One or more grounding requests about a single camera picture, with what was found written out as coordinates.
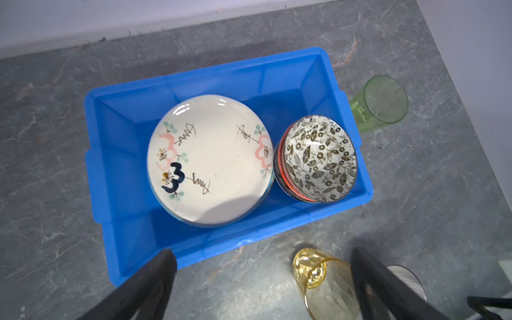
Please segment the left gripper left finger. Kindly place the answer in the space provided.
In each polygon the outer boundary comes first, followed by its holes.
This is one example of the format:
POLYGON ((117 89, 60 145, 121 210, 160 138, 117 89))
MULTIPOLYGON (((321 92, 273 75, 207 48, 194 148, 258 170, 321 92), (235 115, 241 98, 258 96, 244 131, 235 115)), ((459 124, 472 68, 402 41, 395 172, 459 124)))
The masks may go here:
POLYGON ((176 257, 164 249, 80 318, 162 319, 176 273, 176 257))

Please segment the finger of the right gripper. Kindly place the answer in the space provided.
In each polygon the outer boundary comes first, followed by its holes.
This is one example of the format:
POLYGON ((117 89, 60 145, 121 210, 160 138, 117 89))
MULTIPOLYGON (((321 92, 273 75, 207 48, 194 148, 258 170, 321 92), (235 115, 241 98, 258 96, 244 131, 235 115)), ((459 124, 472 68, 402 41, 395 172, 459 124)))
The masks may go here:
POLYGON ((503 320, 503 318, 498 313, 490 311, 488 307, 511 310, 511 298, 470 296, 467 298, 467 304, 483 319, 488 320, 503 320))

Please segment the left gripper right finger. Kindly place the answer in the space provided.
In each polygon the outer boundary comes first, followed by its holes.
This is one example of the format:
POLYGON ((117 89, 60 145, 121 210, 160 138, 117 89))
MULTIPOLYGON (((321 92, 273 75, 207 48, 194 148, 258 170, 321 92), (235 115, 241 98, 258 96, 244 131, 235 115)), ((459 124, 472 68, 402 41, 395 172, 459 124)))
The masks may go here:
POLYGON ((364 319, 446 319, 362 247, 351 254, 353 285, 364 319))

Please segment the yellow glass cup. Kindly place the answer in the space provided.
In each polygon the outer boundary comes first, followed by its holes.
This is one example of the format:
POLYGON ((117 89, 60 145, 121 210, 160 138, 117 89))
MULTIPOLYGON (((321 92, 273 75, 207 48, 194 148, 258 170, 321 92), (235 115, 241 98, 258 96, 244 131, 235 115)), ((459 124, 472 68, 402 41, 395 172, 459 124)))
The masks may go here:
POLYGON ((361 319, 351 266, 318 249, 300 249, 292 263, 305 307, 312 319, 361 319))

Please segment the cream floral plate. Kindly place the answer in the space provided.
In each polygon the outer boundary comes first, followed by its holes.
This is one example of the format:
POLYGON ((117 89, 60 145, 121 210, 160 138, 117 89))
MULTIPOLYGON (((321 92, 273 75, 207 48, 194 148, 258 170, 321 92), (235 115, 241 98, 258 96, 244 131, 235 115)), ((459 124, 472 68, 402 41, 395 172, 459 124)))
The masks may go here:
POLYGON ((200 179, 211 190, 228 183, 274 180, 273 143, 248 106, 220 95, 185 100, 157 124, 147 151, 151 189, 200 179))

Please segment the green leaf bowl bottom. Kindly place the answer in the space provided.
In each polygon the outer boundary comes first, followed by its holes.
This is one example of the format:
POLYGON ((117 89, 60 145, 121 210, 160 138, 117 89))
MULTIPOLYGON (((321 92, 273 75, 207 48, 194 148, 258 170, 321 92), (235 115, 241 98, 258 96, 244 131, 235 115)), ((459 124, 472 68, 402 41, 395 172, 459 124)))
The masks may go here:
POLYGON ((282 164, 294 188, 316 203, 343 199, 358 172, 351 138, 322 115, 308 115, 291 125, 282 145, 282 164))

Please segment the red patterned bowl underneath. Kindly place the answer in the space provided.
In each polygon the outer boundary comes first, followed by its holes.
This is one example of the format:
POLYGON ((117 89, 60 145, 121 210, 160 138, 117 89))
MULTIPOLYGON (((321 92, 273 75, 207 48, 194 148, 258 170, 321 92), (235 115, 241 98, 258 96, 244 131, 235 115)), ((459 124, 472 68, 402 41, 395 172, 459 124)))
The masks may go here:
POLYGON ((280 188, 289 196, 292 197, 298 201, 306 202, 306 203, 314 203, 315 201, 310 199, 309 197, 305 197, 301 192, 299 192, 294 186, 291 184, 290 181, 287 179, 286 170, 282 164, 282 145, 285 141, 285 138, 287 134, 289 133, 289 130, 291 129, 291 126, 289 126, 285 131, 280 139, 277 146, 274 148, 274 155, 273 155, 273 171, 275 180, 277 181, 280 188))

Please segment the green glass cup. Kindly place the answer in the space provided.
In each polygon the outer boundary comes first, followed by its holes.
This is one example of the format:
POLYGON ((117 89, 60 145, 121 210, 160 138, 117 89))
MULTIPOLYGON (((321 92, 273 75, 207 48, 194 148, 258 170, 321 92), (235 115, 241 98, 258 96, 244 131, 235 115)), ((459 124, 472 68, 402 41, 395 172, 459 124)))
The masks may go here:
POLYGON ((376 75, 349 101, 360 133, 399 123, 407 114, 409 100, 404 87, 393 77, 376 75))

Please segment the white watermelon plate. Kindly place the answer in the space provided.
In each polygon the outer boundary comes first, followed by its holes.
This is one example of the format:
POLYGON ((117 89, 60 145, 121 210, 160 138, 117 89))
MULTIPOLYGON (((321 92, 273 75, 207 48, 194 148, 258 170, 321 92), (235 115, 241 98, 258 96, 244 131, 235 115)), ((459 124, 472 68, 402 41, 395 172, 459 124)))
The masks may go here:
POLYGON ((200 179, 186 177, 184 182, 153 187, 160 205, 174 218, 196 227, 220 227, 234 223, 252 211, 267 197, 273 179, 228 183, 211 190, 200 179))

